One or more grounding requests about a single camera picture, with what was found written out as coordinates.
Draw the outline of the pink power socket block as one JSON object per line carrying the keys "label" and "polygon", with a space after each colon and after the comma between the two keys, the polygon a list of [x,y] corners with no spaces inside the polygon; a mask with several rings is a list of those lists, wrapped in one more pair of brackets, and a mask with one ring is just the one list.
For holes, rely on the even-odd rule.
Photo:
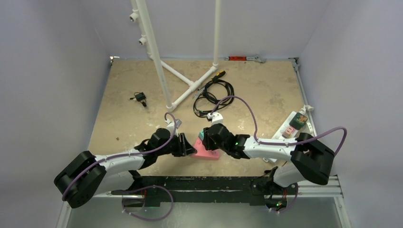
{"label": "pink power socket block", "polygon": [[217,161],[221,156],[220,150],[206,150],[200,138],[197,138],[193,147],[196,153],[190,155],[192,158]]}

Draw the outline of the black plug adapter with cable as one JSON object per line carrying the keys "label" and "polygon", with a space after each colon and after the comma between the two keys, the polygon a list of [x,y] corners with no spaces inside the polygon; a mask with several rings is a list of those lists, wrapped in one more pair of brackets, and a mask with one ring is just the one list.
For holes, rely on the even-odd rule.
{"label": "black plug adapter with cable", "polygon": [[143,107],[147,107],[146,96],[144,92],[135,92],[133,97],[130,97],[128,100],[136,100],[141,103]]}

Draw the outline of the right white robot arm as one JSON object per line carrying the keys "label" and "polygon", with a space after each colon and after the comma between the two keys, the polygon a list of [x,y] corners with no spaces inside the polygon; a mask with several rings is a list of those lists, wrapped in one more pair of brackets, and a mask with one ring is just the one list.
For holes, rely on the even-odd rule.
{"label": "right white robot arm", "polygon": [[279,193],[285,187],[307,180],[327,185],[335,152],[316,137],[301,133],[297,138],[263,139],[258,141],[248,134],[231,133],[221,123],[203,130],[203,145],[208,150],[220,149],[234,159],[272,158],[288,165],[276,167],[267,180],[267,188]]}

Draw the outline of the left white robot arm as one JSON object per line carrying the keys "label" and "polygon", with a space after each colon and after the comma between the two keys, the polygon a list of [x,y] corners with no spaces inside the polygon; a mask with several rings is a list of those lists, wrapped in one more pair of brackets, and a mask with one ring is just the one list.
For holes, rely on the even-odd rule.
{"label": "left white robot arm", "polygon": [[107,191],[126,190],[137,194],[142,187],[141,180],[135,177],[138,170],[153,165],[163,155],[185,157],[196,152],[184,133],[171,134],[168,129],[159,128],[149,139],[125,152],[112,155],[81,152],[53,183],[62,194],[62,200],[78,208],[94,195]]}

